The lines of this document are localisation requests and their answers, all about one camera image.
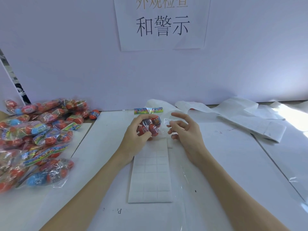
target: left hand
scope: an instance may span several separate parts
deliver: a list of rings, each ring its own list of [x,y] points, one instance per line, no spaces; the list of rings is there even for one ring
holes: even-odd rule
[[[132,123],[127,127],[124,134],[123,140],[118,147],[118,150],[114,153],[114,157],[120,161],[120,163],[125,166],[132,161],[133,157],[141,151],[147,140],[152,137],[150,131],[144,133],[141,136],[137,135],[138,125],[144,119],[155,118],[155,114],[141,114],[134,118]]]

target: pile of toy packages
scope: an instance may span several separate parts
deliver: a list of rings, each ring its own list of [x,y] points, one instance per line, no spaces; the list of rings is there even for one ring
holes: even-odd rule
[[[6,100],[0,121],[0,193],[24,186],[61,187],[74,160],[61,158],[85,118],[96,119],[84,100],[56,99],[23,107]]]

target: right hand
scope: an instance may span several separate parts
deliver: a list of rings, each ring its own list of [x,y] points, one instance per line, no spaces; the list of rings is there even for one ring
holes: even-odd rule
[[[168,134],[177,132],[171,138],[179,140],[182,143],[188,159],[199,167],[200,162],[203,161],[202,159],[210,153],[204,145],[198,123],[187,114],[171,113],[171,116],[182,118],[188,123],[183,121],[170,121],[170,125],[167,125],[167,127],[171,127]]]

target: hand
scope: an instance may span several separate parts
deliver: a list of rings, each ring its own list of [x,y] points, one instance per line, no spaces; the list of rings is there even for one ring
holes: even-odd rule
[[[171,113],[171,115],[184,119],[188,124],[183,121],[170,121],[170,125],[167,125],[171,127],[168,134],[177,132],[171,138],[181,141],[188,159],[199,167],[203,157],[210,154],[204,145],[199,125],[187,114]]]
[[[141,114],[134,118],[132,123],[127,127],[123,140],[118,147],[118,150],[114,153],[114,156],[118,158],[120,163],[125,166],[132,161],[133,157],[141,151],[147,140],[151,140],[151,132],[148,131],[141,136],[137,135],[138,125],[144,119],[155,118],[154,114]]]

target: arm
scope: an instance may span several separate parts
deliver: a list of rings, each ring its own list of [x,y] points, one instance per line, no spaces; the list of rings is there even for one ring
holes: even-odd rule
[[[181,141],[188,159],[195,164],[208,180],[236,231],[288,231],[275,216],[254,200],[240,187],[206,149],[199,125],[188,115],[172,113],[184,119],[171,121],[169,134]]]
[[[124,138],[113,156],[98,173],[42,228],[47,230],[87,230],[102,199],[119,171],[143,148],[151,132],[137,136],[137,126],[143,119],[156,115],[139,115],[127,128]]]

